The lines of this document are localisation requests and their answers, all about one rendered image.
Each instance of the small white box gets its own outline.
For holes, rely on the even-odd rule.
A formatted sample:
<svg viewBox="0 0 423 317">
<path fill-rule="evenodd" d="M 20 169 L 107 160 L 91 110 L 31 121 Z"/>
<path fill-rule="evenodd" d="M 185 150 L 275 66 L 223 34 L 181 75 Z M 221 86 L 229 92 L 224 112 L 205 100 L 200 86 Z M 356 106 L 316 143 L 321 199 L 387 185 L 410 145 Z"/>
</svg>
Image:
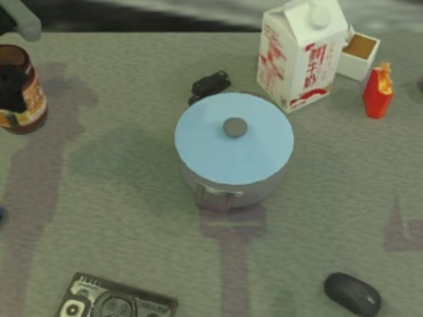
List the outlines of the small white box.
<svg viewBox="0 0 423 317">
<path fill-rule="evenodd" d="M 350 43 L 342 50 L 336 72 L 356 81 L 363 81 L 375 60 L 380 42 L 377 38 L 354 33 Z"/>
<path fill-rule="evenodd" d="M 266 11 L 257 83 L 285 113 L 327 96 L 347 30 L 338 0 L 291 0 Z"/>
</svg>

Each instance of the pot handle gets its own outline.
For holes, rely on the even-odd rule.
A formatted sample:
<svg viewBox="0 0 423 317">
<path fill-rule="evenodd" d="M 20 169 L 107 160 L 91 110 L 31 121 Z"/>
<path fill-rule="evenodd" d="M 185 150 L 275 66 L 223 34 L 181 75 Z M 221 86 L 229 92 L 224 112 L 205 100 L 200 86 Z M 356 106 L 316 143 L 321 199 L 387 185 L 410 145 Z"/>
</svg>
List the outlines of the pot handle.
<svg viewBox="0 0 423 317">
<path fill-rule="evenodd" d="M 197 190 L 195 193 L 195 200 L 196 204 L 199 207 L 204 207 L 205 209 L 213 209 L 216 211 L 228 211 L 233 207 L 233 204 L 235 202 L 236 195 L 232 193 L 226 194 L 226 200 L 224 203 L 215 203 L 210 200 L 204 199 L 204 192 L 205 187 L 201 184 L 197 185 Z"/>
</svg>

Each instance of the money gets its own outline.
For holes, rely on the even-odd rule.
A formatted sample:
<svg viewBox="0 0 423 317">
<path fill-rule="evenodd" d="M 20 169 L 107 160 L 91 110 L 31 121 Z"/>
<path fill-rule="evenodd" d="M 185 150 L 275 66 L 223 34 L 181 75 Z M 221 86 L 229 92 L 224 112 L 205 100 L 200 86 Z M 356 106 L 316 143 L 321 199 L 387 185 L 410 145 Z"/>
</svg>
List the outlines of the money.
<svg viewBox="0 0 423 317">
<path fill-rule="evenodd" d="M 55 317 L 173 317 L 178 301 L 76 273 Z"/>
</svg>

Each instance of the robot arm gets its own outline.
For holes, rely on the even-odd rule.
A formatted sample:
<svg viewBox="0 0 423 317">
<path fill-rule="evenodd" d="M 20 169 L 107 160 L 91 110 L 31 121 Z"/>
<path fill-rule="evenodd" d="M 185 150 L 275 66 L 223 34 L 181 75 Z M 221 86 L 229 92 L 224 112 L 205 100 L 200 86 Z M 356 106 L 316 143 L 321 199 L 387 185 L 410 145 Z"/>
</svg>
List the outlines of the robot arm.
<svg viewBox="0 0 423 317">
<path fill-rule="evenodd" d="M 20 0 L 0 0 L 0 9 L 0 35 L 16 30 L 29 42 L 40 39 L 40 19 Z"/>
</svg>

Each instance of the black mouse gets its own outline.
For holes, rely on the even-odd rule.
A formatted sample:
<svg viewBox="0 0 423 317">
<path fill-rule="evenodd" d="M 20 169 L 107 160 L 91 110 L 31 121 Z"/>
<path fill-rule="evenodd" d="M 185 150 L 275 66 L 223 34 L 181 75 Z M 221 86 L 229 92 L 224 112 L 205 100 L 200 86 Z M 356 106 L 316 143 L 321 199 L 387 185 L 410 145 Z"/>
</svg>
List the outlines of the black mouse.
<svg viewBox="0 0 423 317">
<path fill-rule="evenodd" d="M 325 281 L 325 293 L 334 302 L 361 317 L 374 317 L 381 308 L 381 295 L 372 286 L 344 273 Z"/>
</svg>

